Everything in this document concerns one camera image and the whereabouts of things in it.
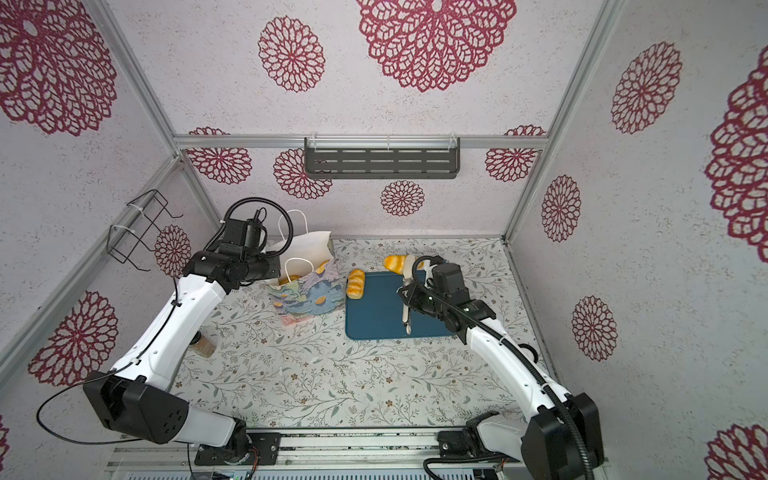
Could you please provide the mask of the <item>croissant bread top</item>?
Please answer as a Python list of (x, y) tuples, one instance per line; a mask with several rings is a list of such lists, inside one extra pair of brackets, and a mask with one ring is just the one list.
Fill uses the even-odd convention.
[(407, 255), (389, 255), (383, 261), (383, 266), (386, 270), (402, 275), (402, 267), (404, 257)]

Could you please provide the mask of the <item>striped bread roll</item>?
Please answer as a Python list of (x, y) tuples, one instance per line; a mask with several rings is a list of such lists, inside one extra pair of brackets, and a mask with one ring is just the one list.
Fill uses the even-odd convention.
[(359, 300), (364, 295), (366, 274), (361, 269), (352, 270), (347, 277), (346, 296), (350, 300)]

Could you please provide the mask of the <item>floral paper gift bag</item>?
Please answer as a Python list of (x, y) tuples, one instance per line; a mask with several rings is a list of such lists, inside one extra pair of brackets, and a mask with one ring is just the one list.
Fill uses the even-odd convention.
[(273, 245), (275, 249), (287, 248), (279, 256), (280, 276), (266, 283), (268, 298), (285, 326), (335, 312), (345, 298), (332, 233), (306, 229), (288, 241), (283, 229), (292, 213), (278, 220), (282, 240)]

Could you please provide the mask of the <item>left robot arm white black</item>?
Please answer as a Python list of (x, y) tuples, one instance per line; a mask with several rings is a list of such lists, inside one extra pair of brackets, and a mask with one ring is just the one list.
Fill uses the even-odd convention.
[(88, 375), (83, 391), (101, 424), (155, 444), (197, 444), (220, 463), (245, 462), (252, 443), (244, 421), (195, 407), (170, 389), (193, 338), (223, 299), (279, 275), (276, 257), (196, 253), (134, 346), (109, 372)]

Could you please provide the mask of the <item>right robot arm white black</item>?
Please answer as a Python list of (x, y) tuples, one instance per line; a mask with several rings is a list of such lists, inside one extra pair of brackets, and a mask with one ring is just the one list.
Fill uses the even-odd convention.
[(391, 255), (384, 266), (403, 278), (397, 294), (404, 326), (414, 311), (440, 320), (486, 362), (523, 414), (512, 421), (492, 411), (439, 433), (441, 453), (424, 460), (426, 474), (437, 478), (435, 464), (517, 461), (534, 479), (594, 478), (604, 462), (595, 402), (572, 394), (524, 354), (496, 313), (471, 297), (459, 265), (440, 256)]

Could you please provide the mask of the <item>teal serving tray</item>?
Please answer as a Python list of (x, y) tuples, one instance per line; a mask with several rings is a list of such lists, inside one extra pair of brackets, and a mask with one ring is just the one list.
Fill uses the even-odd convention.
[(345, 333), (352, 340), (450, 337), (442, 321), (410, 310), (411, 333), (402, 323), (404, 304), (397, 289), (403, 277), (393, 272), (369, 272), (361, 299), (346, 299)]

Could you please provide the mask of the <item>tape roll on table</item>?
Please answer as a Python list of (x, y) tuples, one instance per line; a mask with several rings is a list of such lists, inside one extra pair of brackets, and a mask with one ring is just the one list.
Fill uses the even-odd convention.
[(537, 363), (539, 360), (539, 354), (534, 347), (526, 343), (520, 343), (518, 348), (523, 352), (525, 357), (532, 363)]

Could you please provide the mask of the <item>brown spice bottle black cap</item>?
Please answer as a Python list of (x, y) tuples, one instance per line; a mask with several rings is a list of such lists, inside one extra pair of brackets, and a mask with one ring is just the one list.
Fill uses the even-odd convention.
[(214, 354), (217, 345), (201, 331), (198, 331), (191, 339), (189, 348), (203, 358), (210, 358)]

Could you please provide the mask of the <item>grey wall shelf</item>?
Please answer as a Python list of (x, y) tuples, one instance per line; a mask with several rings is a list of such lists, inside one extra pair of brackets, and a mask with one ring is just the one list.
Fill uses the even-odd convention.
[(304, 172), (314, 180), (454, 179), (461, 167), (461, 141), (352, 138), (304, 140)]

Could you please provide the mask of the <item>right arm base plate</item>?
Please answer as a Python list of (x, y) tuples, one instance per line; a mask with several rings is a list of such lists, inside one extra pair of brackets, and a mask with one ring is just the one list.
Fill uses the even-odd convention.
[(520, 452), (506, 451), (500, 448), (488, 448), (480, 439), (479, 434), (471, 429), (442, 430), (437, 433), (439, 457), (443, 460), (462, 461), (520, 461)]

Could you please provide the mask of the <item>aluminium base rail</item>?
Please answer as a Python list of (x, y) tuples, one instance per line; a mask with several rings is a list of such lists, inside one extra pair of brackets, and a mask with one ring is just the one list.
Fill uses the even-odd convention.
[(437, 433), (461, 427), (392, 428), (288, 428), (250, 429), (247, 432), (280, 433), (282, 440), (275, 465), (194, 466), (198, 446), (171, 442), (158, 445), (141, 441), (117, 447), (102, 479), (212, 479), (224, 475), (243, 479), (252, 469), (259, 476), (272, 472), (309, 473), (343, 470), (416, 470), (439, 456)]

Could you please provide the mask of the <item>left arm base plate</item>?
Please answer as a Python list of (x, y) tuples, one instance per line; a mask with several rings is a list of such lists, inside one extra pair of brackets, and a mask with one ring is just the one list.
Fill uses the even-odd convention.
[(282, 435), (280, 433), (235, 432), (222, 447), (202, 445), (193, 460), (194, 466), (275, 465)]

